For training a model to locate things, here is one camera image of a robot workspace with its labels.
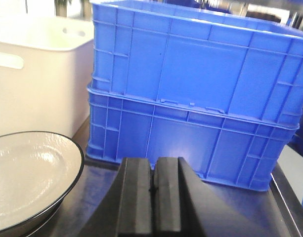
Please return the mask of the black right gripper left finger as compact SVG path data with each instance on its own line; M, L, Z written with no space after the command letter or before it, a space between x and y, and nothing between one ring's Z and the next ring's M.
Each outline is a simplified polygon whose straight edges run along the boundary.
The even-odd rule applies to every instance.
M124 158L116 178L80 237L152 236L151 167L145 158Z

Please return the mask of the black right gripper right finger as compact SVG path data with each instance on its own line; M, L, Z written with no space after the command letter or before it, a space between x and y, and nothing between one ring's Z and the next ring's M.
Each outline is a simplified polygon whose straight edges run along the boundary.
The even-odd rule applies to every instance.
M272 237L271 227L220 200L183 158L160 157L153 184L158 237Z

